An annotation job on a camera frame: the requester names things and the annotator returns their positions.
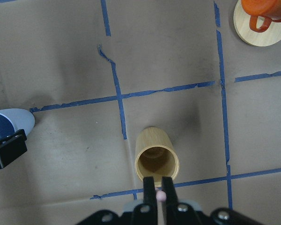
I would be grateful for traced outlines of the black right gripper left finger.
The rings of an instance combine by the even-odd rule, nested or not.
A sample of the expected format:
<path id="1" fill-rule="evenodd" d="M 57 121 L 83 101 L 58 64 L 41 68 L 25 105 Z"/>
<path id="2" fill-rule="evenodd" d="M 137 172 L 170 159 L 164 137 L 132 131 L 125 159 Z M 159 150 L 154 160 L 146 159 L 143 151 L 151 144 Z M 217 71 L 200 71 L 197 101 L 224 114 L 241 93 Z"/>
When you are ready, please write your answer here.
<path id="1" fill-rule="evenodd" d="M 153 177 L 143 178 L 143 203 L 156 206 L 156 192 Z"/>

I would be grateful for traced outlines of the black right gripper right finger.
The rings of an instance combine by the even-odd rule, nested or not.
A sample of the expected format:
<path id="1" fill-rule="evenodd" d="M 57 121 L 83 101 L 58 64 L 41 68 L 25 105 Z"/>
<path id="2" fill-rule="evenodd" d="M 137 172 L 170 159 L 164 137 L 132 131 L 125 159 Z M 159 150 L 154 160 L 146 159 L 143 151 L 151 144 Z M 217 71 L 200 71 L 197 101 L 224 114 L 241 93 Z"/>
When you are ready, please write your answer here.
<path id="1" fill-rule="evenodd" d="M 171 177 L 162 177 L 162 191 L 166 194 L 165 206 L 178 203 L 177 193 Z"/>

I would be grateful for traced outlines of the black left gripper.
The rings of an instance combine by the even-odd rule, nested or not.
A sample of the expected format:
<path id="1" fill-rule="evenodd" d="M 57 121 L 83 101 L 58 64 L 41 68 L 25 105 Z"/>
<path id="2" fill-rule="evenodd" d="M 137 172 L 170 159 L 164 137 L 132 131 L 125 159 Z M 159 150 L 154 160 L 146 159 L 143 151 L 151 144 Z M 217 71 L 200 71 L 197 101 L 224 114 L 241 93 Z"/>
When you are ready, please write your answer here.
<path id="1" fill-rule="evenodd" d="M 0 138 L 0 169 L 5 168 L 27 152 L 26 140 L 24 129 Z"/>

